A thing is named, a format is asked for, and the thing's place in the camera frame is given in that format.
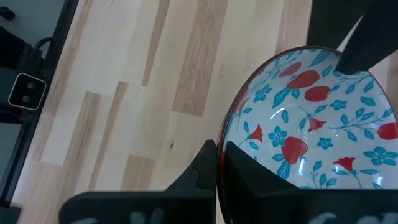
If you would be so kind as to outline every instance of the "black metal frame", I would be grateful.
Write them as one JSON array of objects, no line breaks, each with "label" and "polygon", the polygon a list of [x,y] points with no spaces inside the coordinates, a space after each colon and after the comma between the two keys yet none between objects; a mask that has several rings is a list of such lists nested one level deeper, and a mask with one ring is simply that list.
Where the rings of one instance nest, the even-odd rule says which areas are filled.
[{"label": "black metal frame", "polygon": [[[46,72],[46,82],[51,83],[58,65],[59,58],[65,44],[70,24],[78,4],[78,0],[65,0],[57,26],[54,31],[53,41],[50,44],[49,51],[44,60],[44,67]],[[45,101],[49,88],[46,89],[43,102]],[[17,137],[14,149],[11,154],[11,159],[7,165],[7,169],[0,181],[0,206],[8,207],[11,203],[12,196],[25,163],[26,155],[30,147],[41,110],[32,112],[23,112],[22,126]]]}]

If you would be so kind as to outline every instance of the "red rim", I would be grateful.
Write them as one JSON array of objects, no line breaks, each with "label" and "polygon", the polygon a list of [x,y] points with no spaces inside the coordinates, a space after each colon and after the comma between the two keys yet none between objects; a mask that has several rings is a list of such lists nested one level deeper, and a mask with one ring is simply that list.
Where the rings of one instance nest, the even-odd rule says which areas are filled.
[{"label": "red rim", "polygon": [[[243,94],[243,91],[246,87],[249,86],[249,84],[253,81],[254,78],[256,78],[263,69],[265,69],[270,63],[272,63],[276,58],[279,58],[287,53],[290,52],[295,52],[298,50],[306,50],[306,49],[323,49],[323,50],[329,50],[331,52],[334,52],[336,54],[341,55],[342,52],[340,52],[339,50],[335,50],[335,49],[329,49],[327,47],[318,47],[318,46],[302,46],[302,47],[295,47],[286,51],[283,51],[279,54],[276,54],[275,56],[271,57],[269,60],[267,60],[266,62],[264,62],[262,65],[260,65],[260,67],[258,67],[250,76],[249,78],[244,82],[243,86],[241,87],[241,89],[238,91],[238,94],[235,96],[232,105],[229,107],[229,110],[225,116],[225,119],[222,123],[222,129],[221,129],[221,134],[220,134],[220,139],[217,143],[217,150],[218,150],[218,158],[219,158],[219,175],[218,175],[218,180],[217,180],[217,189],[218,189],[218,199],[220,200],[220,207],[221,207],[221,212],[223,214],[224,220],[226,223],[230,223],[230,215],[228,213],[228,208],[226,206],[226,199],[224,197],[223,194],[223,168],[222,168],[222,164],[223,164],[223,145],[224,145],[224,139],[225,139],[225,132],[226,132],[226,128],[228,126],[228,123],[230,121],[231,118],[231,114],[233,112],[233,110],[236,107],[236,104],[238,103],[241,95]],[[384,95],[387,98],[388,103],[391,105],[391,102],[389,101],[386,92],[381,88],[380,83],[375,79],[374,75],[372,73],[369,72],[369,74],[373,77],[373,79],[376,81],[377,85],[380,87],[380,89],[382,90],[382,92],[384,93]],[[394,115],[394,119],[396,118],[395,112],[394,110],[392,110],[392,114]]]}]

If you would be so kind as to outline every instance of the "wooden floor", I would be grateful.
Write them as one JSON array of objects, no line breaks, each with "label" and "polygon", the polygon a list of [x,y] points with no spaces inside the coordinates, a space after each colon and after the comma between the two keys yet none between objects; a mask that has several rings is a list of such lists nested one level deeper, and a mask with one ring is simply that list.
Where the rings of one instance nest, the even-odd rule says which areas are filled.
[{"label": "wooden floor", "polygon": [[[80,0],[12,200],[19,223],[56,223],[80,192],[166,188],[216,139],[245,79],[305,44],[310,8],[311,0]],[[373,71],[397,106],[387,80],[398,81],[398,64],[389,62]]]}]

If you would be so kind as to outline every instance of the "floral bowl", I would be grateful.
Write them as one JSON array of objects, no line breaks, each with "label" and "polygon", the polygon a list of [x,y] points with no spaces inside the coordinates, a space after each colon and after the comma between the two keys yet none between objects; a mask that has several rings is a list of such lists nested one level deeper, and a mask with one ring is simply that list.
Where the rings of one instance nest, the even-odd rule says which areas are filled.
[{"label": "floral bowl", "polygon": [[335,71],[340,52],[299,47],[261,65],[244,84],[221,133],[302,189],[398,187],[398,129],[369,72]]}]

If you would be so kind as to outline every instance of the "bowl rim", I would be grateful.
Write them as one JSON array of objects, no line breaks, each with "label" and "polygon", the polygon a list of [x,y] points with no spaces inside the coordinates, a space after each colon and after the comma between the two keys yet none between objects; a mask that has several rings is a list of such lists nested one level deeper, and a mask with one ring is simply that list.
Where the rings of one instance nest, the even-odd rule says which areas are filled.
[{"label": "bowl rim", "polygon": [[[240,99],[240,97],[243,94],[243,91],[246,87],[249,86],[249,84],[254,80],[254,78],[256,78],[258,75],[260,75],[262,73],[262,70],[265,69],[269,64],[271,64],[275,59],[290,53],[290,52],[295,52],[298,50],[306,50],[306,49],[321,49],[321,50],[329,50],[333,53],[338,54],[339,56],[342,54],[341,51],[336,50],[336,49],[331,49],[328,47],[320,47],[320,46],[300,46],[300,47],[294,47],[285,51],[282,51],[278,54],[275,54],[274,56],[272,56],[270,59],[266,60],[263,64],[261,64],[247,79],[246,81],[243,83],[242,87],[239,89],[238,93],[236,94],[231,106],[229,107],[229,110],[227,112],[227,114],[224,117],[224,120],[221,124],[221,132],[220,135],[218,136],[218,140],[217,140],[217,151],[218,151],[218,178],[217,178],[217,193],[218,193],[218,199],[220,201],[220,208],[221,208],[221,212],[223,215],[223,218],[225,220],[226,223],[229,223],[231,220],[231,217],[228,213],[228,208],[226,206],[226,199],[224,197],[223,194],[223,169],[221,168],[221,164],[222,164],[222,160],[223,160],[223,145],[224,145],[224,140],[225,140],[225,135],[226,135],[226,128],[227,125],[230,121],[231,118],[231,114],[233,112],[233,110],[236,107],[236,104],[238,103],[238,100]],[[387,99],[388,104],[391,106],[391,102],[389,100],[389,98],[386,95],[386,92],[384,91],[383,88],[381,88],[380,83],[378,82],[378,80],[374,77],[374,75],[368,70],[367,72],[369,72],[369,74],[373,77],[373,80],[376,81],[377,85],[380,87],[380,89],[382,90],[384,96]],[[394,112],[394,109],[392,108],[392,114],[394,115],[394,119],[396,120],[396,114]]]}]

